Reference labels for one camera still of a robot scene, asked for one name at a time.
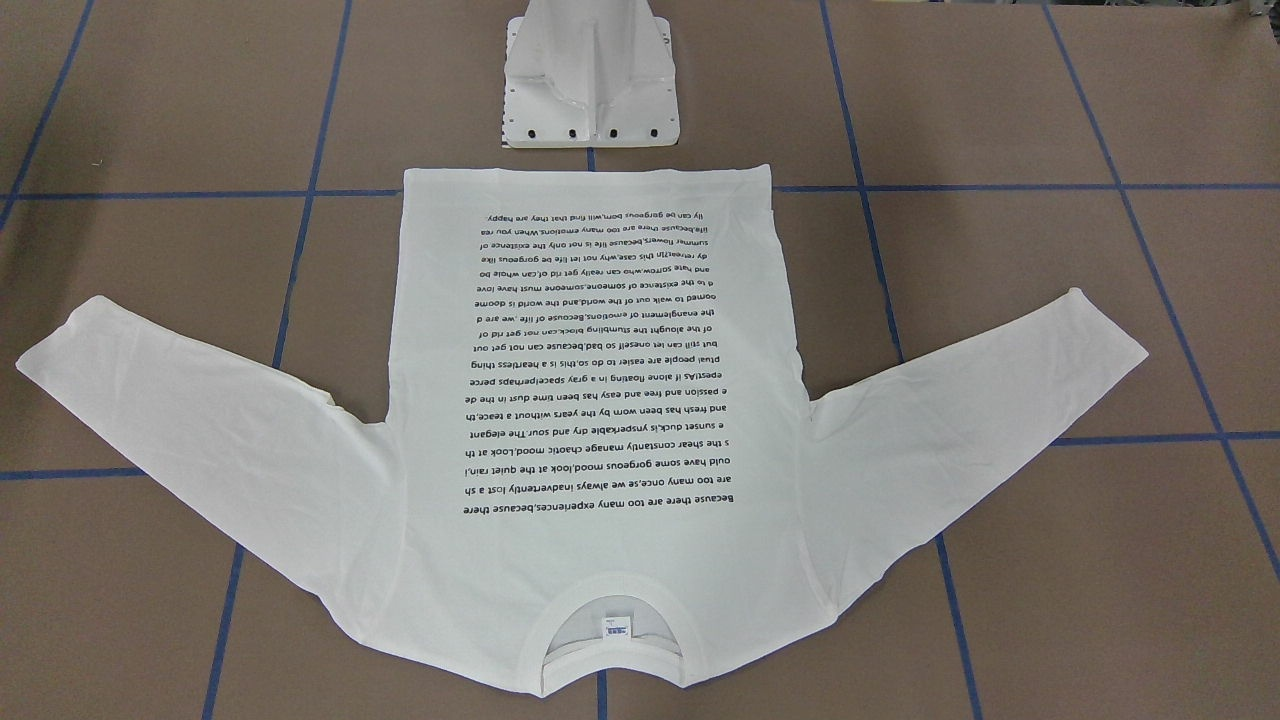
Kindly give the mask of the white long-sleeve printed shirt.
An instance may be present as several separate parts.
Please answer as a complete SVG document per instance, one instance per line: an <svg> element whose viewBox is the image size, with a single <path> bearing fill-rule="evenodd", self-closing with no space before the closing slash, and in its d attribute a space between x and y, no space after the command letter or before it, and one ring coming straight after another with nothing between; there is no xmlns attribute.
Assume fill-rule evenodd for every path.
<svg viewBox="0 0 1280 720"><path fill-rule="evenodd" d="M1144 359L1071 290L810 400L759 167L407 170L384 421L102 296L17 365L357 642L543 697L829 626Z"/></svg>

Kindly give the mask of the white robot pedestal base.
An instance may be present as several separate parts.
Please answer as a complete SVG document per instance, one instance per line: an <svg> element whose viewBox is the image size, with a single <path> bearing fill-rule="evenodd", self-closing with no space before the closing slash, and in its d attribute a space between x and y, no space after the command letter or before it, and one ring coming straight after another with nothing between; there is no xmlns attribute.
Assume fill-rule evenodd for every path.
<svg viewBox="0 0 1280 720"><path fill-rule="evenodd" d="M669 22L646 1L530 3L506 29L503 145L677 143L669 41Z"/></svg>

